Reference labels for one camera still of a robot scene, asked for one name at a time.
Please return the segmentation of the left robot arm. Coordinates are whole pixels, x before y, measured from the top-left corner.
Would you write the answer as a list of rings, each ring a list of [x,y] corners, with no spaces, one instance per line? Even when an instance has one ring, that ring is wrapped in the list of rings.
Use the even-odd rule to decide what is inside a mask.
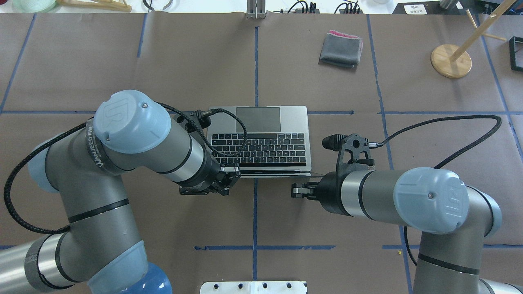
[[[214,151],[187,113],[140,91],[112,95],[86,123],[39,145],[9,175],[9,214],[42,237],[1,252],[2,294],[49,294],[82,282],[93,294],[171,294],[168,276],[148,261],[121,176],[144,166],[181,192],[227,195],[239,166],[220,164]],[[11,188],[25,165],[39,187],[60,194],[68,226],[39,228],[17,213]]]

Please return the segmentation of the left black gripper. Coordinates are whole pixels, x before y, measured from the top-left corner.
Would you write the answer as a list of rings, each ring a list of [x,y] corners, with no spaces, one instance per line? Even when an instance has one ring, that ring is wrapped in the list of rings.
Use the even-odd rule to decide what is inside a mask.
[[[241,177],[238,165],[220,166],[215,174],[208,175],[200,184],[185,187],[179,185],[181,195],[207,195],[218,193],[223,196],[229,195],[229,189],[233,187]]]

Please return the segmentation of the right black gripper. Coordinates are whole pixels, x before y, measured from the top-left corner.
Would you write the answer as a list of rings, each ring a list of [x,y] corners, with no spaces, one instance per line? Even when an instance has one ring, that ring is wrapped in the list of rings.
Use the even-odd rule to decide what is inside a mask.
[[[340,185],[335,172],[327,173],[319,182],[293,183],[291,197],[317,200],[327,212],[348,215],[341,201]]]

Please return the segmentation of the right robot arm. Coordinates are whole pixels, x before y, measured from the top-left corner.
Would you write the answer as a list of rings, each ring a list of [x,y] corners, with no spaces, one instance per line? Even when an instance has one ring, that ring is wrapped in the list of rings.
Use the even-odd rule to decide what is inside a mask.
[[[492,197],[446,169],[330,172],[292,186],[294,198],[317,200],[334,214],[422,231],[415,294],[521,294],[522,287],[479,277],[484,238],[502,223]]]

